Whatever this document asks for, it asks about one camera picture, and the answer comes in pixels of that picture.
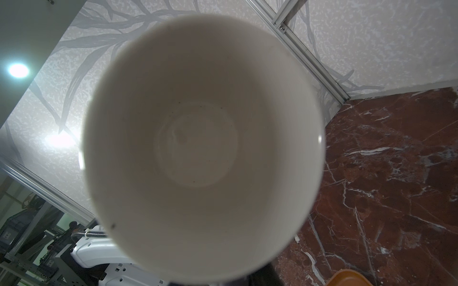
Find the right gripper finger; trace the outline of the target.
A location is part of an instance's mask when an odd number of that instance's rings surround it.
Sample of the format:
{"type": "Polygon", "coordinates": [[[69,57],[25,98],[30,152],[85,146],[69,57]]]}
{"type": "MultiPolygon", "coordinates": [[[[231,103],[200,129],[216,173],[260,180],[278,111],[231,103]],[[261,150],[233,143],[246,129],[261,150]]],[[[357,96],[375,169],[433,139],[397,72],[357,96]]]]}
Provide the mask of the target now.
{"type": "Polygon", "coordinates": [[[269,263],[248,276],[250,286],[283,286],[274,266],[269,263]]]}

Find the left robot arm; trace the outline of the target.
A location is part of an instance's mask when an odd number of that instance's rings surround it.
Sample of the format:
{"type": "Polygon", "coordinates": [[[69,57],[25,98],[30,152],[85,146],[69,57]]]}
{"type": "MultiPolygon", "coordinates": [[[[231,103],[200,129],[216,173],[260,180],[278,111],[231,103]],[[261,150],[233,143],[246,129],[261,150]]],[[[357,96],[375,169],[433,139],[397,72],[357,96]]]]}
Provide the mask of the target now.
{"type": "Polygon", "coordinates": [[[93,228],[74,231],[71,238],[76,241],[70,252],[74,261],[84,269],[105,266],[100,286],[168,286],[169,282],[145,271],[128,257],[108,237],[105,229],[93,228]]]}

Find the white faceted mug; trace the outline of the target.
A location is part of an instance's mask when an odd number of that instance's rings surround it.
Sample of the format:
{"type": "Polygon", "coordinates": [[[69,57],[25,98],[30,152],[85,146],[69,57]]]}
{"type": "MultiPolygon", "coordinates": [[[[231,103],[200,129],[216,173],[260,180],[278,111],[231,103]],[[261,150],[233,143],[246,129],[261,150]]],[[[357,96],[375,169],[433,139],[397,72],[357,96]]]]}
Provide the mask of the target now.
{"type": "Polygon", "coordinates": [[[82,134],[98,222],[179,284],[247,276],[303,226],[326,136],[313,85],[271,34],[233,17],[167,20],[103,73],[82,134]]]}

